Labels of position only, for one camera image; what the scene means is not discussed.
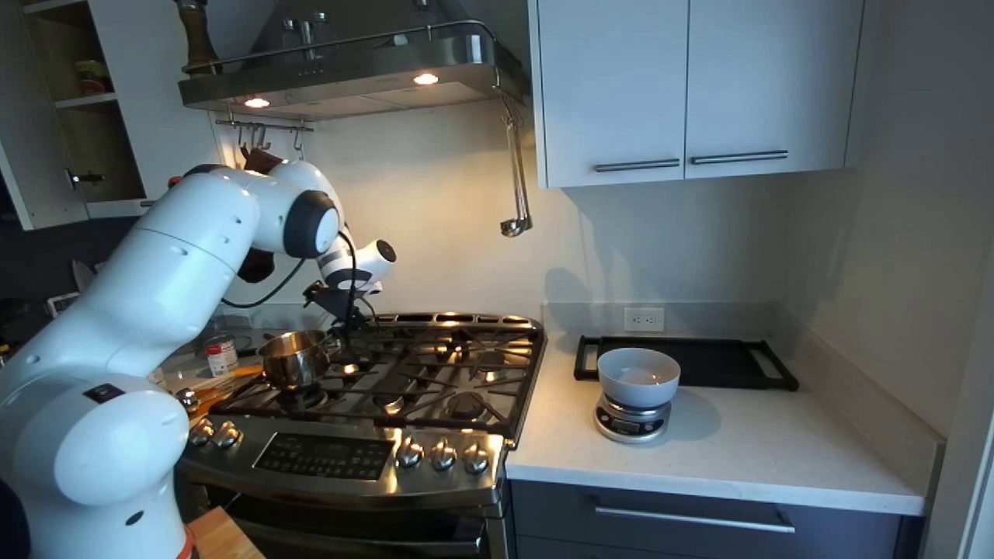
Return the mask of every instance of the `white wall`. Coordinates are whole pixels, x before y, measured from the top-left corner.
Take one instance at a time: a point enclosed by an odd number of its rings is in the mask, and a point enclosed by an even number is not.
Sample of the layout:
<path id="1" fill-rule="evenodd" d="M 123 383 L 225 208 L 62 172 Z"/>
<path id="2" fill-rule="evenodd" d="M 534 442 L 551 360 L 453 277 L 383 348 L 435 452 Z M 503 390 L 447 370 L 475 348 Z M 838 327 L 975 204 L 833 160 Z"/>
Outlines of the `white wall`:
<path id="1" fill-rule="evenodd" d="M 332 178 L 356 241 L 388 239 L 400 263 L 377 306 L 524 312 L 539 301 L 776 301 L 789 178 L 562 194 L 534 187 L 534 231 L 512 213 L 493 101 L 326 122 L 306 158 Z M 276 301 L 297 305 L 306 273 Z M 231 297 L 268 293 L 236 287 Z"/>
<path id="2" fill-rule="evenodd" d="M 884 3 L 861 167 L 792 188 L 786 306 L 945 435 L 994 239 L 991 21 Z"/>

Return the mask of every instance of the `kitchen utensil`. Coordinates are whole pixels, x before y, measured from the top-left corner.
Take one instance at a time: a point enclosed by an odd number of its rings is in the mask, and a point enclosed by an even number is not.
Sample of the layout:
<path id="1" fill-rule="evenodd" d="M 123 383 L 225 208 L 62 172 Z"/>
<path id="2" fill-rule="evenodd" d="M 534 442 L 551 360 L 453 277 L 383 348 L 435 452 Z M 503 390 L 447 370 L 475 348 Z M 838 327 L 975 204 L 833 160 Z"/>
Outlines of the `kitchen utensil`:
<path id="1" fill-rule="evenodd" d="M 679 384 L 679 364 L 650 348 L 611 348 L 595 370 L 604 390 L 622 406 L 662 406 Z"/>
<path id="2" fill-rule="evenodd" d="M 314 384 L 328 367 L 318 332 L 278 332 L 265 348 L 265 373 L 284 390 Z"/>

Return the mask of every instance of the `stove knob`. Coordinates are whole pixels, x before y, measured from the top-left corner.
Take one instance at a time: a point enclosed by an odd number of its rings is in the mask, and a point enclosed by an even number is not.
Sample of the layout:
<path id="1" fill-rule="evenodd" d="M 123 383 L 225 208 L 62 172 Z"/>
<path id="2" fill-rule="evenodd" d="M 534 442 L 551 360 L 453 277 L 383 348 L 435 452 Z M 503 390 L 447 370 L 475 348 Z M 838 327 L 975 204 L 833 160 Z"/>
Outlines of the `stove knob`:
<path id="1" fill-rule="evenodd" d="M 468 443 L 464 463 L 466 463 L 466 473 L 480 476 L 492 465 L 492 450 Z"/>
<path id="2" fill-rule="evenodd" d="M 210 419 L 195 419 L 192 426 L 190 426 L 190 447 L 201 447 L 201 443 L 207 443 L 214 437 L 214 421 Z"/>
<path id="3" fill-rule="evenodd" d="M 214 435 L 214 447 L 217 450 L 231 450 L 243 442 L 246 435 L 236 427 L 236 421 L 219 421 L 217 435 Z"/>
<path id="4" fill-rule="evenodd" d="M 457 465 L 457 450 L 447 442 L 431 447 L 431 468 L 447 473 Z"/>
<path id="5" fill-rule="evenodd" d="M 421 443 L 416 443 L 411 437 L 399 450 L 400 468 L 416 468 L 421 463 L 421 458 L 425 458 Z"/>

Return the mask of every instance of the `range hood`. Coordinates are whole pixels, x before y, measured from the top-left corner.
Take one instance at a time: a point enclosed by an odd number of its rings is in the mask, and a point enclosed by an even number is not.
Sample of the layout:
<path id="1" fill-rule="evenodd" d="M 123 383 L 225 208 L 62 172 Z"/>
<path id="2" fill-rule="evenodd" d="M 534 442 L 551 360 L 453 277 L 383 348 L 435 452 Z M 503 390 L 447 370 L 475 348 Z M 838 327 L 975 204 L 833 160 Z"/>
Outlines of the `range hood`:
<path id="1" fill-rule="evenodd" d="M 492 3 L 276 0 L 251 53 L 187 65 L 179 93 L 195 110 L 292 122 L 524 98 L 520 57 L 480 19 Z"/>

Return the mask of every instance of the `hood light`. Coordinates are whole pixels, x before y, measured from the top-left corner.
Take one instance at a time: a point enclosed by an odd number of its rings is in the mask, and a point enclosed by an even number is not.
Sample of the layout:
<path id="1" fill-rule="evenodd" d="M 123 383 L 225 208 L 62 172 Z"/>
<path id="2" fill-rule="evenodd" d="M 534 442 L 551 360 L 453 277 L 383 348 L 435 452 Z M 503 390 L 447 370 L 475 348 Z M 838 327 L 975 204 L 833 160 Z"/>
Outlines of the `hood light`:
<path id="1" fill-rule="evenodd" d="M 270 98 L 265 98 L 265 97 L 249 97 L 249 98 L 246 98 L 246 110 L 254 110 L 254 112 L 259 112 L 259 110 L 268 110 L 268 107 L 270 107 Z"/>
<path id="2" fill-rule="evenodd" d="M 418 72 L 418 76 L 414 77 L 414 84 L 418 84 L 418 86 L 431 86 L 431 84 L 437 84 L 437 76 L 431 76 L 431 72 Z"/>

